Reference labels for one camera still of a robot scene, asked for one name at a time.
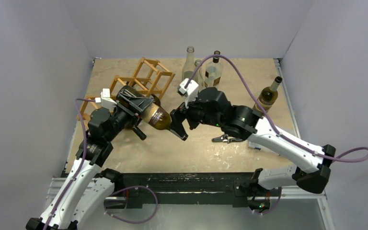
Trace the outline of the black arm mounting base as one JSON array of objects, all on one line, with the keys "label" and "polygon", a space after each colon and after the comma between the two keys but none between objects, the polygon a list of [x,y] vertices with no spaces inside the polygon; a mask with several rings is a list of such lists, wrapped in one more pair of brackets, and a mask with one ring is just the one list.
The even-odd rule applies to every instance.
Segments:
[{"label": "black arm mounting base", "polygon": [[230,205],[259,208],[258,202],[269,208],[280,189],[267,190],[258,185],[253,172],[199,173],[120,173],[104,170],[94,176],[110,179],[116,192],[106,200],[110,208],[143,208],[160,205]]}]

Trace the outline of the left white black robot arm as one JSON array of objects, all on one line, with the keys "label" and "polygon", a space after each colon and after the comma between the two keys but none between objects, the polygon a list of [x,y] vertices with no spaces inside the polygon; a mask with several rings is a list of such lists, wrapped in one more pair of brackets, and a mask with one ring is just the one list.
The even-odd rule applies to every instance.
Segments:
[{"label": "left white black robot arm", "polygon": [[28,220],[28,230],[78,230],[107,196],[123,192],[121,174],[100,169],[113,150],[112,140],[127,125],[141,140],[146,138],[137,125],[155,105],[154,97],[125,86],[116,97],[103,89],[99,97],[83,102],[101,106],[91,113],[88,124],[82,125],[83,141],[63,185],[40,217]]}]

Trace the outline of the clear bottle front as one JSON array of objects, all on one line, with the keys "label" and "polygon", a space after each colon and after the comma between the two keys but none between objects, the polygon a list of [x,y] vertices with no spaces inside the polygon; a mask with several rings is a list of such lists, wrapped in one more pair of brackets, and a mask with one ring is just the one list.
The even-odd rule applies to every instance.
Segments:
[{"label": "clear bottle front", "polygon": [[200,66],[202,60],[197,59],[195,60],[195,67],[199,67],[197,74],[195,75],[195,78],[197,79],[197,83],[198,83],[198,91],[202,91],[205,87],[204,87],[204,78],[202,75],[202,66]]}]

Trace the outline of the green wine bottle far right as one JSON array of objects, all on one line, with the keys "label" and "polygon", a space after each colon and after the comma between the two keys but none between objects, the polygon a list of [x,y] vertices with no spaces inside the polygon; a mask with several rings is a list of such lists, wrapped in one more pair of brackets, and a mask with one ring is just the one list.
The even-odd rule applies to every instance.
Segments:
[{"label": "green wine bottle far right", "polygon": [[273,83],[270,86],[267,86],[262,89],[261,93],[259,94],[257,101],[259,104],[264,108],[266,112],[270,110],[272,105],[278,98],[278,87],[282,83],[283,78],[280,76],[275,77]]}]

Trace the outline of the black pruning shears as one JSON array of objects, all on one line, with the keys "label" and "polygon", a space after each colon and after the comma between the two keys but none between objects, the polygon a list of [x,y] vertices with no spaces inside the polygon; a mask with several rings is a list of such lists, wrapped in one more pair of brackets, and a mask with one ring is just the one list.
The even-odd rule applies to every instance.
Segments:
[{"label": "black pruning shears", "polygon": [[218,143],[218,142],[226,142],[226,143],[231,143],[233,142],[233,140],[236,140],[236,138],[231,138],[229,135],[227,134],[223,134],[219,137],[215,137],[215,138],[212,138],[211,141],[213,143]]}]

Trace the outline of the dark bottle in lower rack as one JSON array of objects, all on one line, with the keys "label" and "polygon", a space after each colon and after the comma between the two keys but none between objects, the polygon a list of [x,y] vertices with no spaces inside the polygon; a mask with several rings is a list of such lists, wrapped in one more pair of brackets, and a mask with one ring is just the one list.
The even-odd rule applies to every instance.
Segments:
[{"label": "dark bottle in lower rack", "polygon": [[145,140],[147,137],[137,126],[125,126],[125,130],[133,131],[141,140]]}]

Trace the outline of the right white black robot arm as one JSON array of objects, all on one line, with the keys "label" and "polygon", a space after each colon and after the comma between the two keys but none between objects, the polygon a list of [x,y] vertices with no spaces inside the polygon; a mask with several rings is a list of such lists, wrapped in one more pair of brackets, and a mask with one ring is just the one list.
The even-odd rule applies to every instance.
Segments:
[{"label": "right white black robot arm", "polygon": [[291,165],[278,169],[257,169],[250,181],[250,189],[261,195],[275,187],[297,185],[314,194],[324,191],[331,174],[329,159],[335,155],[331,145],[310,144],[276,126],[267,117],[244,106],[231,105],[226,95],[216,88],[190,89],[179,86],[177,92],[185,101],[171,111],[171,132],[182,140],[188,135],[182,125],[187,120],[191,130],[199,125],[219,127],[233,138],[247,140],[268,148],[291,161]]}]

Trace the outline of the clear plastic parts box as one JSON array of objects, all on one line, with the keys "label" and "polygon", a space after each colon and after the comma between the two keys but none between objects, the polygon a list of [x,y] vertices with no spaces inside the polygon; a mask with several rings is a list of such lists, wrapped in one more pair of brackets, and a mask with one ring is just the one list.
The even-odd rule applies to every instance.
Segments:
[{"label": "clear plastic parts box", "polygon": [[257,151],[266,152],[266,153],[271,153],[271,154],[274,154],[275,156],[279,156],[278,153],[272,151],[271,149],[269,149],[267,147],[264,147],[262,145],[256,144],[254,142],[248,141],[248,148],[253,149],[253,150],[257,150]]}]

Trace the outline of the olive green wine bottle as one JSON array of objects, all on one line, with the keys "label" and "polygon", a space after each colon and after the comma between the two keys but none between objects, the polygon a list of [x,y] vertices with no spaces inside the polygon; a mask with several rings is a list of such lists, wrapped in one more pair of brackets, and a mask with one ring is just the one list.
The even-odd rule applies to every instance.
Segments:
[{"label": "olive green wine bottle", "polygon": [[[121,88],[122,89],[128,89],[128,90],[135,90],[133,87],[129,85],[125,85]],[[171,116],[170,114],[164,110],[160,104],[157,104],[157,102],[160,102],[159,99],[156,99],[154,96],[149,96],[153,98],[153,103],[150,108],[146,109],[144,112],[139,113],[139,116],[141,120],[148,123],[150,126],[157,130],[170,130],[170,124],[171,124]]]}]

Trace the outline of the wooden wine rack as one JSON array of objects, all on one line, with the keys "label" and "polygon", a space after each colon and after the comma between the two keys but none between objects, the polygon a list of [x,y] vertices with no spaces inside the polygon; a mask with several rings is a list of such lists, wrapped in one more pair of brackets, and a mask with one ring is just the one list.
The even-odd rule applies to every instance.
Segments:
[{"label": "wooden wine rack", "polygon": [[[111,98],[118,102],[116,95],[125,85],[129,85],[137,90],[139,93],[145,96],[154,96],[156,99],[160,99],[166,93],[172,80],[175,77],[175,73],[164,67],[159,60],[141,58],[139,63],[131,77],[121,77],[116,75],[111,82],[110,89]],[[92,116],[85,113],[88,104],[92,104],[94,109],[99,109],[94,99],[98,96],[87,96],[80,108],[81,121],[85,128],[88,128],[88,122],[92,120]]]}]

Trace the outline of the clear liquor bottle black cap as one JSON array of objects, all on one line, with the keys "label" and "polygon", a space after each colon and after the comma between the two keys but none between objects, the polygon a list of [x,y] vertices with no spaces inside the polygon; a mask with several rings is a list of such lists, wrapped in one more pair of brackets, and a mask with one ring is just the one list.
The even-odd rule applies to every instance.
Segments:
[{"label": "clear liquor bottle black cap", "polygon": [[219,57],[213,57],[212,61],[206,65],[204,87],[219,87],[223,72],[223,65],[219,62]]}]

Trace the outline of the tall clear bottle back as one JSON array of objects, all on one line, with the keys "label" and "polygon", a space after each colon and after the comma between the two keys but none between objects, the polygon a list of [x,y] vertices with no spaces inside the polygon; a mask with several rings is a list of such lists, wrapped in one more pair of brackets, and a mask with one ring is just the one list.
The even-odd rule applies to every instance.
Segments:
[{"label": "tall clear bottle back", "polygon": [[188,46],[186,51],[187,51],[186,60],[182,68],[182,81],[191,78],[195,70],[195,56],[194,56],[195,49],[193,46]]}]

